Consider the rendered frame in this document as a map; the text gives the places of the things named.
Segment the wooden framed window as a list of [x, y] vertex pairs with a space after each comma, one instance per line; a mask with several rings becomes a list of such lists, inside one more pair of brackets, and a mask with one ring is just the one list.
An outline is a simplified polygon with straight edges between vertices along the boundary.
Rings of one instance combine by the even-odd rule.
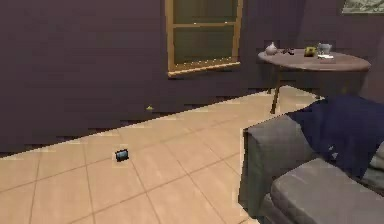
[[239, 65], [243, 2], [164, 0], [168, 76]]

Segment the small black box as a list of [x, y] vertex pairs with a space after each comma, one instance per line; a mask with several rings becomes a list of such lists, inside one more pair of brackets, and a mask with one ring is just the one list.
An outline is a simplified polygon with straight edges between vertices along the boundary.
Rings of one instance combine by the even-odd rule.
[[115, 152], [115, 158], [117, 162], [127, 160], [129, 158], [129, 152], [127, 149], [122, 149]]

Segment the grey sofa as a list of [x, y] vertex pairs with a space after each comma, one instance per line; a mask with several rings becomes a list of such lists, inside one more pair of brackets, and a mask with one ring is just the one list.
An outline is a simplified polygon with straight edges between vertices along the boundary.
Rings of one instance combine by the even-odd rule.
[[243, 130], [238, 203], [260, 224], [384, 224], [384, 174], [374, 189], [317, 156], [281, 115]]

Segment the round brown table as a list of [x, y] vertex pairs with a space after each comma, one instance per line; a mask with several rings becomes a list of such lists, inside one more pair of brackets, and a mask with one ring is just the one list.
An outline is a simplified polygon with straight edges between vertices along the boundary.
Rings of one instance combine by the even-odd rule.
[[276, 84], [270, 109], [271, 114], [276, 112], [282, 86], [281, 71], [283, 68], [315, 72], [362, 72], [368, 71], [371, 67], [367, 60], [343, 53], [332, 53], [332, 59], [319, 59], [317, 56], [305, 57], [304, 49], [295, 49], [294, 52], [295, 54], [291, 56], [282, 53], [269, 56], [266, 52], [258, 54], [260, 60], [274, 66], [272, 76], [276, 78]]

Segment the clear glass bowl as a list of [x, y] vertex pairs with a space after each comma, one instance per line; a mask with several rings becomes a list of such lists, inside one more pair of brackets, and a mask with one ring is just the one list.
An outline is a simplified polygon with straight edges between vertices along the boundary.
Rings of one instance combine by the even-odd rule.
[[319, 43], [317, 45], [317, 54], [318, 55], [329, 55], [332, 49], [331, 44]]

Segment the dark blue blanket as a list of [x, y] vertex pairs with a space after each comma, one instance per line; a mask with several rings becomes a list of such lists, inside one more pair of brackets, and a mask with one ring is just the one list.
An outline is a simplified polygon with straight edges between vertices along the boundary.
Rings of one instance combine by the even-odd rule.
[[384, 143], [384, 104], [359, 96], [328, 97], [288, 116], [317, 154], [359, 179]]

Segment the framed wall picture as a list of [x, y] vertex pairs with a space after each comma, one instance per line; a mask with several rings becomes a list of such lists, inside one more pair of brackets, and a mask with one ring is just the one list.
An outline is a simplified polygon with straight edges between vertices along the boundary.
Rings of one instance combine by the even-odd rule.
[[343, 14], [384, 14], [384, 0], [345, 0]]

